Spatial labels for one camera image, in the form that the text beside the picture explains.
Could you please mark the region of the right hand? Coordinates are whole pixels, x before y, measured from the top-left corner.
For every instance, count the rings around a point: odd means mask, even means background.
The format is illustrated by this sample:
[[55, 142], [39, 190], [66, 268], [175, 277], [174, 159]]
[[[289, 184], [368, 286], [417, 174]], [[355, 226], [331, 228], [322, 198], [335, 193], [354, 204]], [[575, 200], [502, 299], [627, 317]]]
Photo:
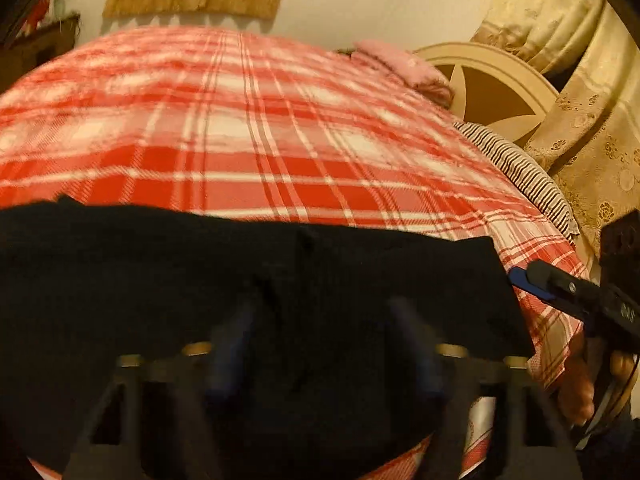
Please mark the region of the right hand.
[[[564, 363], [565, 370], [558, 392], [558, 408], [570, 427], [584, 426], [596, 411], [593, 374], [589, 362], [585, 360], [585, 347], [593, 350], [595, 346], [585, 343], [583, 332], [578, 332], [568, 346], [570, 355]], [[636, 358], [632, 354], [614, 351], [610, 357], [610, 373], [614, 390], [602, 418], [604, 422], [612, 422], [630, 400], [638, 378]]]

